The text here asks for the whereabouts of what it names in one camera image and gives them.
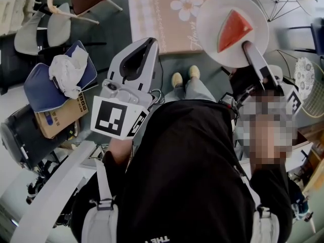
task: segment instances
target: metal frame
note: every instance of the metal frame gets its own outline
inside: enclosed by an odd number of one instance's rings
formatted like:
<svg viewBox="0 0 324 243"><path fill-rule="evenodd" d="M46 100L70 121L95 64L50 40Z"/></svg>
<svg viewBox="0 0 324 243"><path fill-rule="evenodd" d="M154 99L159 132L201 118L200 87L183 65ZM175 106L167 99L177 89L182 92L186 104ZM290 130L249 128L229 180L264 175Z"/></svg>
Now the metal frame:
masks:
<svg viewBox="0 0 324 243"><path fill-rule="evenodd" d="M280 17L282 17L282 16L284 16L284 15L286 15L286 14L288 14L288 13L290 13L290 12L292 12L292 11L294 11L294 10L296 10L296 9L298 9L298 8L301 7L301 6L298 6L298 7L294 8L294 9L292 9L292 10L290 10L290 11L288 11L288 12L286 12L286 13L281 14L281 15L278 16L278 14L281 12L281 10L285 7L285 5L286 5L287 3L298 3L298 2L297 2L297 1L290 1L290 0L286 0L286 1L281 1L281 0L270 0L270 1L273 1L273 2L275 3L275 5L274 5L274 8L273 8L273 10L272 10L271 15L269 16L268 13L266 12L264 6L262 5L261 1L260 1L260 0L257 0L258 4L259 4L260 7L261 7L261 10L263 11L263 13L265 14L265 16L267 17L268 22L272 22L272 21L274 21L274 20L276 20L276 19L278 19L278 18L280 18ZM279 4L279 3L284 3L284 4L283 4L283 6L282 6L278 11L277 11L278 4Z"/></svg>

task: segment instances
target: backpack strap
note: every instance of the backpack strap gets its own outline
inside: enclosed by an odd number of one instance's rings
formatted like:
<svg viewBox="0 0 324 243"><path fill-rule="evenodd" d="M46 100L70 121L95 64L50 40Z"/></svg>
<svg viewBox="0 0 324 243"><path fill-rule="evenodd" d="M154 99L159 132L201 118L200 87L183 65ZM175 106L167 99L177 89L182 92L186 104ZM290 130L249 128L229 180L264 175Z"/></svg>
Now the backpack strap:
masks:
<svg viewBox="0 0 324 243"><path fill-rule="evenodd" d="M100 193L99 211L113 210L112 195L110 192L105 165L102 161L95 159L97 166L97 178Z"/></svg>

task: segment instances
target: sneaker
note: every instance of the sneaker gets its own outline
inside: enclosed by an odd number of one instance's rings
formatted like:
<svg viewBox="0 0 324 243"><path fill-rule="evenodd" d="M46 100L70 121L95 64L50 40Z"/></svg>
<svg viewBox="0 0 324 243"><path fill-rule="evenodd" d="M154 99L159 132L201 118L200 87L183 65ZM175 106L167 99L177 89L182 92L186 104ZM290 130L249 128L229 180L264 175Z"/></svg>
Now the sneaker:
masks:
<svg viewBox="0 0 324 243"><path fill-rule="evenodd" d="M174 73L172 76L172 87L181 87L183 86L183 79L180 73Z"/></svg>
<svg viewBox="0 0 324 243"><path fill-rule="evenodd" d="M197 66L192 66L189 69L189 77L192 79L193 77L197 77L200 79L200 70Z"/></svg>

